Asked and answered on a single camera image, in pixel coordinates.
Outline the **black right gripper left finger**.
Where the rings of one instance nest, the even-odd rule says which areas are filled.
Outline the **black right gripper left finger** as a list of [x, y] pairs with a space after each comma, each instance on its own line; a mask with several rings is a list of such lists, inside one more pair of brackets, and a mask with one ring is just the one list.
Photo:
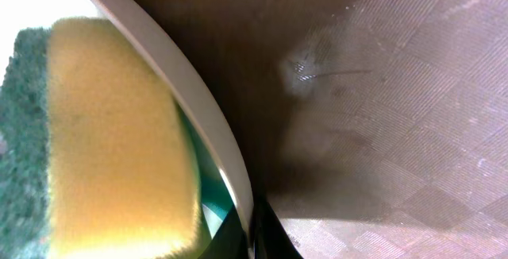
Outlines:
[[198, 259], [249, 259], [248, 243], [235, 207]]

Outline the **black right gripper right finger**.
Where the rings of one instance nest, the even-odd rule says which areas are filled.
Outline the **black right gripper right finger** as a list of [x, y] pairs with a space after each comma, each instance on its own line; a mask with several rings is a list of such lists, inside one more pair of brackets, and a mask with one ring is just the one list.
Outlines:
[[255, 259], [302, 259], [264, 197], [254, 201], [252, 240]]

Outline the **green yellow sponge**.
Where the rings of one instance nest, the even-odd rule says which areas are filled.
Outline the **green yellow sponge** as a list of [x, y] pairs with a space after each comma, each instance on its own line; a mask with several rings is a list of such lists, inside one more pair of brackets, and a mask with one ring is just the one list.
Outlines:
[[4, 258], [195, 258], [196, 158], [166, 83], [101, 18], [21, 30], [1, 85]]

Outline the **white plate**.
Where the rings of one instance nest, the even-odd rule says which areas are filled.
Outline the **white plate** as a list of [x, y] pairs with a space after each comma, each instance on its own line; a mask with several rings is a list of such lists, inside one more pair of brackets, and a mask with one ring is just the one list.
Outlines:
[[169, 87], [201, 188], [199, 257], [235, 207], [248, 252], [252, 192], [214, 97], [175, 42], [133, 0], [1, 0], [1, 255], [48, 255], [47, 47], [52, 25], [76, 17], [113, 25]]

